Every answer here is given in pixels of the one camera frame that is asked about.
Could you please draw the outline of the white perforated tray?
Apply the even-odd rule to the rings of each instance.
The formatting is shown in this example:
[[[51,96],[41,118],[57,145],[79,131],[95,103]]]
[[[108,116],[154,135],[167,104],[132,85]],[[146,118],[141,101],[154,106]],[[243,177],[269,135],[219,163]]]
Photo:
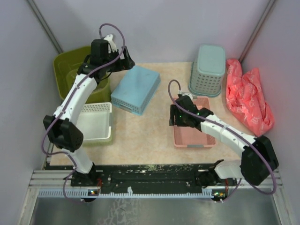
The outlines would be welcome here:
[[[108,143],[112,140],[113,109],[110,102],[85,104],[77,126],[83,133],[83,143]]]

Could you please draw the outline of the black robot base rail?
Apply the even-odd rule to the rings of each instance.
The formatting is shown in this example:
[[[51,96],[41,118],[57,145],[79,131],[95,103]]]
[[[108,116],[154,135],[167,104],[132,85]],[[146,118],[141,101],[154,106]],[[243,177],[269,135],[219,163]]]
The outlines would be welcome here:
[[[224,197],[226,189],[237,185],[232,178],[219,180],[210,169],[214,164],[181,165],[96,165],[98,180],[91,186],[77,182],[69,166],[50,166],[47,170],[69,170],[62,189],[42,189],[44,196],[65,197],[67,189],[94,189],[95,194],[126,193],[131,187],[134,194],[201,193],[211,189],[213,196]]]

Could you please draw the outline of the light green shallow tray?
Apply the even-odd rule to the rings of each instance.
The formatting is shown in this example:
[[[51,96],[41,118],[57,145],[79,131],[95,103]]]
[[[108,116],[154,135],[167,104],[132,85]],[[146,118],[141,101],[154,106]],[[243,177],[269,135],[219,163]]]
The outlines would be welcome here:
[[[83,133],[83,144],[110,144],[113,138],[113,118],[109,111],[82,112],[77,126]]]

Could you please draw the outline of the blue shallow plastic tray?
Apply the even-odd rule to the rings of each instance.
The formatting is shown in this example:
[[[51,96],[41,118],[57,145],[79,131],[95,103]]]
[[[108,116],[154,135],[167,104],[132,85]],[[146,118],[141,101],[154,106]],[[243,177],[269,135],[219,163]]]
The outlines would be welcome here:
[[[135,65],[111,94],[112,105],[143,115],[161,83],[160,73]]]

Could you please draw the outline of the large teal perforated basket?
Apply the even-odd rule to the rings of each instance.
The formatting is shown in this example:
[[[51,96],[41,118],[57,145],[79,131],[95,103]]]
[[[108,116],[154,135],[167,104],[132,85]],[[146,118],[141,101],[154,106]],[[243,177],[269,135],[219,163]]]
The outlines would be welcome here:
[[[225,75],[225,50],[219,45],[200,45],[192,63],[189,90],[196,96],[214,98],[221,93]]]

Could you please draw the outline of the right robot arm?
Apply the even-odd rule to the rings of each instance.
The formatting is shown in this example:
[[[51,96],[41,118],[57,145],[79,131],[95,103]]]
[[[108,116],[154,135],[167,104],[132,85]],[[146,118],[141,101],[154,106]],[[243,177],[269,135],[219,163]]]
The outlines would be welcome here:
[[[210,109],[198,109],[190,97],[180,95],[170,105],[170,126],[190,127],[210,135],[238,156],[238,160],[217,161],[210,169],[210,182],[221,185],[228,178],[245,179],[259,186],[279,166],[269,138],[247,135],[223,122]]]

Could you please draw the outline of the pink shallow plastic tray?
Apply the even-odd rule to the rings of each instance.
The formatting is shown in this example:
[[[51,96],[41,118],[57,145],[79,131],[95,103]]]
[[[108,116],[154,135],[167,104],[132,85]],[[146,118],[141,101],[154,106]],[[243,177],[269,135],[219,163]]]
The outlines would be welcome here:
[[[200,115],[203,108],[204,112],[210,110],[209,99],[207,97],[193,97],[191,100],[188,96],[178,97],[175,101],[184,109]],[[200,131],[201,120],[197,128],[173,126],[174,146],[178,148],[211,148],[216,144],[214,137]]]

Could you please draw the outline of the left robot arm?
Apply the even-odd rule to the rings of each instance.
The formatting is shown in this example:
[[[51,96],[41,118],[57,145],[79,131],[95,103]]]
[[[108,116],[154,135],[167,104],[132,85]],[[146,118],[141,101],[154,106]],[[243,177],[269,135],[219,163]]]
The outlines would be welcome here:
[[[112,44],[102,38],[91,43],[90,54],[77,70],[77,75],[62,104],[52,116],[43,119],[48,138],[73,163],[73,175],[77,182],[92,186],[98,180],[95,164],[83,149],[83,133],[77,127],[79,114],[90,94],[103,81],[107,73],[129,70],[135,65],[127,47],[113,49]]]

